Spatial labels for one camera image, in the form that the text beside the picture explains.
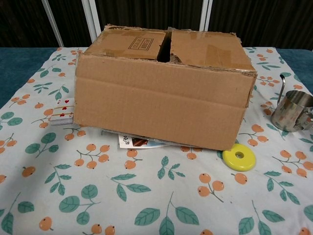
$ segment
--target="stainless steel pitcher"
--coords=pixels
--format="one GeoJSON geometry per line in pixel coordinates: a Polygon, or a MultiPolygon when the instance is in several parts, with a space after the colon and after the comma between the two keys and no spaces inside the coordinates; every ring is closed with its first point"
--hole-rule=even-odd
{"type": "Polygon", "coordinates": [[[288,91],[280,102],[285,77],[281,74],[283,86],[277,99],[277,108],[271,116],[271,121],[277,128],[294,132],[308,130],[313,126],[313,96],[301,91],[288,91]]]}

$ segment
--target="yellow disc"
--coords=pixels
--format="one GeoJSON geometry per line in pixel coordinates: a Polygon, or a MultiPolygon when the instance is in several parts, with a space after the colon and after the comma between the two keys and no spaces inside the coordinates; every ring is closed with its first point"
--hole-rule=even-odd
{"type": "Polygon", "coordinates": [[[230,151],[223,151],[227,166],[237,171],[247,171],[255,166],[255,155],[247,146],[236,143],[230,151]]]}

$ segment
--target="deck of playing cards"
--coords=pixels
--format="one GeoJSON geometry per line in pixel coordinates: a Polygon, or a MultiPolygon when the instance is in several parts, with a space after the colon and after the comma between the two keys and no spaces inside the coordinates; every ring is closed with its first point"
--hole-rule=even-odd
{"type": "Polygon", "coordinates": [[[74,116],[74,98],[58,99],[57,104],[50,118],[51,126],[72,124],[74,116]]]}

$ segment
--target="table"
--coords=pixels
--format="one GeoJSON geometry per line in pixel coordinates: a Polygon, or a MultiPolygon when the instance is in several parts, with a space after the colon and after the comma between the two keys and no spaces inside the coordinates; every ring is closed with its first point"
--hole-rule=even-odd
{"type": "Polygon", "coordinates": [[[280,131],[269,119],[279,74],[284,94],[308,90],[274,48],[245,48],[258,77],[237,142],[257,163],[242,173],[220,151],[128,152],[115,134],[51,126],[56,100],[74,97],[85,49],[58,48],[0,110],[0,234],[313,232],[313,131],[280,131]]]}

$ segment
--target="dark curtain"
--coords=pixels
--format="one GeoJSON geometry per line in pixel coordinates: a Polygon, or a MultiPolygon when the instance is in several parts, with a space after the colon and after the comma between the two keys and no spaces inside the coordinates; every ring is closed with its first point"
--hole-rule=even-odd
{"type": "Polygon", "coordinates": [[[82,1],[49,0],[49,4],[64,46],[89,47],[91,39],[82,1]]]}
{"type": "Polygon", "coordinates": [[[199,30],[202,0],[95,0],[100,26],[199,30]]]}
{"type": "Polygon", "coordinates": [[[40,0],[0,0],[0,47],[58,47],[40,0]]]}
{"type": "Polygon", "coordinates": [[[312,0],[214,0],[209,31],[235,32],[244,47],[313,48],[312,0]]]}

